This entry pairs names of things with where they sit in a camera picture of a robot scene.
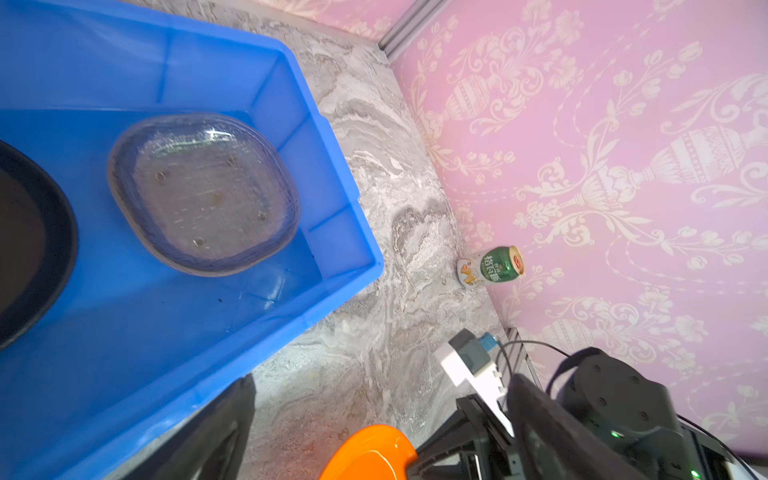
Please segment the orange plate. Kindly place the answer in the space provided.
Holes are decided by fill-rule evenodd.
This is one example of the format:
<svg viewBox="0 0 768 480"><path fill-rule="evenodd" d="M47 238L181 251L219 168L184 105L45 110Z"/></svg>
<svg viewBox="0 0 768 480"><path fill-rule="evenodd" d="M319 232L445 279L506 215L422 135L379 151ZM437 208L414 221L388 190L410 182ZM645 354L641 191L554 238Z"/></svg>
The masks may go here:
<svg viewBox="0 0 768 480"><path fill-rule="evenodd" d="M319 479L406 479L406 469L416 459L415 448L401 431L388 425L372 425L341 445Z"/></svg>

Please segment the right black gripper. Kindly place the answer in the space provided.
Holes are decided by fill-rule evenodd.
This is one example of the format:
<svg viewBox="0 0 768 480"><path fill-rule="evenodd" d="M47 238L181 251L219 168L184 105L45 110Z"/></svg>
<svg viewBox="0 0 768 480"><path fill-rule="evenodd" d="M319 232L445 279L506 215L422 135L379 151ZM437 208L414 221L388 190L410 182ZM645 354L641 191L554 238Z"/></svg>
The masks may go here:
<svg viewBox="0 0 768 480"><path fill-rule="evenodd" d="M664 385L604 351L589 347L568 356L554 377L564 374L559 405L521 374L509 381L508 417L525 478L732 479L744 465L677 414ZM479 396L468 395L416 449L406 477L508 479L509 452L502 423Z"/></svg>

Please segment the black plate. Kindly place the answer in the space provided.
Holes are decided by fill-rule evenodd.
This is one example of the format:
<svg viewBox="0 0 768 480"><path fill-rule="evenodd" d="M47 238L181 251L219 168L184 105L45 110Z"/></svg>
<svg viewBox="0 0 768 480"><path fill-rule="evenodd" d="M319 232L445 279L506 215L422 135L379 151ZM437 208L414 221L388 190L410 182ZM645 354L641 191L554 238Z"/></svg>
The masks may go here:
<svg viewBox="0 0 768 480"><path fill-rule="evenodd" d="M57 301L73 272L78 227L53 178L1 144L1 347L10 346Z"/></svg>

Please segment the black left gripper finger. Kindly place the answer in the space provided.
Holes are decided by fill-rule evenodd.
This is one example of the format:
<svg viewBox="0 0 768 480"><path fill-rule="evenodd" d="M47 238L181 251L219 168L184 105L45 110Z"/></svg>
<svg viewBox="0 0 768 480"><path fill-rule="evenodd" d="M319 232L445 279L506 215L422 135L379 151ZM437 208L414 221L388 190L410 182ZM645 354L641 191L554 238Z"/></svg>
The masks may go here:
<svg viewBox="0 0 768 480"><path fill-rule="evenodd" d="M255 413L256 387L248 374L225 389L128 479L235 479Z"/></svg>

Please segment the pinkish translucent plate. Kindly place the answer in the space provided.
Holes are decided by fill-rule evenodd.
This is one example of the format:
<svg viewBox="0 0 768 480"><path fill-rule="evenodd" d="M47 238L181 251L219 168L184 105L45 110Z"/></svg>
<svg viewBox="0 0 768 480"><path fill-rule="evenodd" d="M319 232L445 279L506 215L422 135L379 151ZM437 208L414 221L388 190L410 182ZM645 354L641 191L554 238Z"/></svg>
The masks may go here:
<svg viewBox="0 0 768 480"><path fill-rule="evenodd" d="M280 154L230 116L139 121L113 145L107 180L142 245L185 274L238 274L281 251L298 231L299 193Z"/></svg>

